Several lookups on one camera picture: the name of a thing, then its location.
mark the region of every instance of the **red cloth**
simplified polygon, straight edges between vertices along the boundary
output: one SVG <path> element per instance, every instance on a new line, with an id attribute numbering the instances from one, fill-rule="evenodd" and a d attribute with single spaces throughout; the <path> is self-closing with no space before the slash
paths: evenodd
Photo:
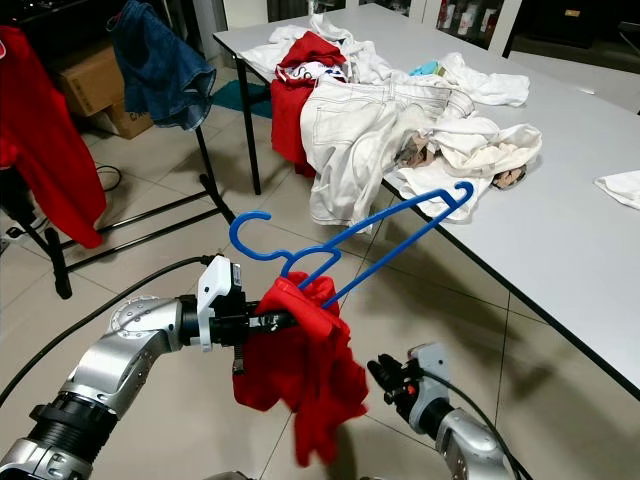
<path id="1" fill-rule="evenodd" d="M 296 40 L 289 53 L 276 67 L 277 78 L 271 82 L 271 144 L 276 152 L 296 165 L 296 172 L 308 177 L 313 177 L 316 172 L 307 163 L 307 156 L 302 147 L 300 113 L 313 92 L 316 81 L 313 78 L 290 79 L 278 72 L 312 61 L 332 67 L 342 65 L 347 59 L 340 54 L 338 47 L 313 32 L 307 32 Z"/>
<path id="2" fill-rule="evenodd" d="M 244 346 L 243 375 L 233 378 L 239 403 L 268 410 L 282 399 L 296 412 L 296 459 L 309 465 L 316 451 L 325 463 L 337 454 L 336 429 L 366 413 L 365 371 L 349 348 L 349 327 L 337 303 L 321 305 L 335 294 L 333 280 L 319 277 L 304 291 L 297 285 L 308 275 L 292 272 L 278 278 L 257 312 L 287 310 L 299 326 L 255 335 Z"/>
<path id="3" fill-rule="evenodd" d="M 0 27 L 0 168 L 15 166 L 47 217 L 85 247 L 102 242 L 93 224 L 106 200 L 91 154 L 64 96 L 24 34 Z"/>

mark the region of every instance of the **black cable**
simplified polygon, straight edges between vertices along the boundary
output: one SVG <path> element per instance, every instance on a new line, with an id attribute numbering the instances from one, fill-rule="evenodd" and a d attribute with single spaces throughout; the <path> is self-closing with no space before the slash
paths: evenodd
<path id="1" fill-rule="evenodd" d="M 471 400 L 471 397 L 469 397 L 469 395 L 464 393 L 462 390 L 460 390 L 458 387 L 456 387 L 449 381 L 436 375 L 435 373 L 429 372 L 428 370 L 424 370 L 424 369 L 422 369 L 422 373 L 424 374 L 425 377 L 432 378 L 436 382 L 441 383 L 442 385 L 447 387 L 449 390 L 452 390 L 458 395 L 460 395 L 460 397 L 462 397 L 462 399 L 465 402 L 467 402 L 471 406 L 471 408 L 473 408 L 476 411 L 478 415 L 480 415 L 480 418 L 482 418 L 482 421 L 487 425 L 487 428 L 491 430 L 491 433 L 493 433 L 493 435 L 496 437 L 496 440 L 500 444 L 500 447 L 502 447 L 502 450 L 504 451 L 504 454 L 507 456 L 507 460 L 509 461 L 509 465 L 511 466 L 511 470 L 513 470 L 513 474 L 516 476 L 517 480 L 522 479 L 520 474 L 522 474 L 522 476 L 524 476 L 526 480 L 533 480 L 533 477 L 531 476 L 531 474 L 527 472 L 527 470 L 522 466 L 522 464 L 518 461 L 518 459 L 511 453 L 511 450 L 509 450 L 507 443 L 504 441 L 504 438 L 502 438 L 502 435 L 500 435 L 500 432 L 498 432 L 498 429 L 495 427 L 493 422 L 491 422 L 491 420 L 489 420 L 489 417 L 487 417 L 487 415 L 482 411 L 482 409 L 473 400 Z"/>
<path id="2" fill-rule="evenodd" d="M 115 190 L 118 187 L 118 185 L 120 185 L 120 182 L 122 182 L 122 172 L 120 171 L 119 168 L 116 168 L 113 165 L 100 165 L 99 167 L 96 168 L 96 172 L 98 172 L 98 175 L 100 175 L 100 172 L 108 172 L 108 171 L 111 171 L 112 173 L 115 172 L 116 175 L 118 175 L 118 180 L 116 180 L 115 185 L 112 185 L 109 188 L 103 187 L 104 192 L 110 192 L 112 190 Z"/>
<path id="3" fill-rule="evenodd" d="M 123 290 L 121 293 L 119 293 L 118 295 L 113 297 L 111 300 L 109 300 L 107 303 L 105 303 L 104 305 L 99 307 L 97 310 L 91 312 L 89 315 L 84 317 L 82 320 L 78 321 L 77 323 L 75 323 L 72 326 L 70 326 L 69 328 L 67 328 L 64 332 L 62 332 L 56 338 L 54 338 L 49 343 L 47 343 L 47 345 L 45 345 L 45 347 L 42 350 L 40 350 L 38 353 L 36 353 L 31 358 L 31 360 L 29 360 L 27 362 L 27 364 L 24 367 L 22 367 L 22 369 L 20 369 L 20 371 L 16 374 L 16 376 L 11 379 L 9 384 L 5 387 L 5 389 L 0 394 L 0 408 L 2 408 L 2 405 L 4 405 L 4 402 L 7 400 L 9 395 L 11 395 L 11 392 L 18 386 L 18 384 L 27 375 L 27 373 L 29 373 L 29 371 L 33 367 L 35 367 L 36 364 L 40 360 L 42 360 L 42 358 L 44 358 L 44 356 L 47 353 L 49 353 L 51 350 L 53 350 L 59 343 L 61 343 L 69 335 L 71 335 L 72 333 L 74 333 L 77 330 L 81 329 L 82 327 L 87 325 L 89 322 L 94 320 L 96 317 L 98 317 L 98 315 L 101 315 L 102 313 L 107 311 L 109 308 L 113 307 L 118 302 L 124 300 L 129 295 L 131 295 L 133 292 L 135 292 L 139 288 L 143 287 L 147 283 L 151 282 L 152 280 L 155 280 L 156 278 L 161 277 L 162 275 L 165 275 L 166 273 L 169 273 L 169 272 L 171 272 L 173 270 L 177 270 L 178 268 L 181 268 L 181 267 L 184 267 L 184 266 L 187 266 L 187 265 L 191 265 L 192 263 L 202 263 L 203 265 L 209 265 L 213 261 L 214 258 L 215 258 L 215 255 L 203 255 L 201 257 L 191 257 L 191 258 L 186 258 L 184 260 L 180 260 L 179 262 L 173 263 L 173 264 L 171 264 L 171 265 L 169 265 L 167 267 L 164 267 L 164 268 L 158 270 L 157 272 L 152 273 L 148 277 L 143 278 L 139 282 L 131 285 L 126 290 Z"/>

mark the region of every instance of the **pocket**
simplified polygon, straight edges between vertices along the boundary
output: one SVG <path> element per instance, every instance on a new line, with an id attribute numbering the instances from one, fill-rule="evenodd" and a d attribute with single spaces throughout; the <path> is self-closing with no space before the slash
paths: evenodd
<path id="1" fill-rule="evenodd" d="M 313 143 L 353 143 L 375 124 L 383 105 L 381 103 L 357 102 L 339 109 L 318 107 L 313 125 Z"/>

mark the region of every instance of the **blue jeans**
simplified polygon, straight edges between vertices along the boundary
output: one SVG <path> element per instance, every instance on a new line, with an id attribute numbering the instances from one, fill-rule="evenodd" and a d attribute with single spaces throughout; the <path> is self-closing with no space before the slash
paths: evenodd
<path id="1" fill-rule="evenodd" d="M 129 112 L 149 112 L 159 127 L 193 130 L 211 108 L 216 70 L 179 39 L 148 3 L 129 0 L 109 21 Z"/>

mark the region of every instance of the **white table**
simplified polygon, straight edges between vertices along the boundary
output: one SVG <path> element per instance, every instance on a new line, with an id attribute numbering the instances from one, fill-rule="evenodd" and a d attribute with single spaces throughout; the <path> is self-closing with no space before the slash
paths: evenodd
<path id="1" fill-rule="evenodd" d="M 459 51 L 481 72 L 530 77 L 525 107 L 478 109 L 503 128 L 539 128 L 538 167 L 508 194 L 488 191 L 470 224 L 439 230 L 640 400 L 640 212 L 593 184 L 640 168 L 640 117 L 377 5 L 327 15 L 356 39 L 374 41 L 395 68 Z M 237 54 L 287 24 L 308 26 L 308 18 L 214 36 Z M 251 143 L 251 125 L 247 131 Z"/>

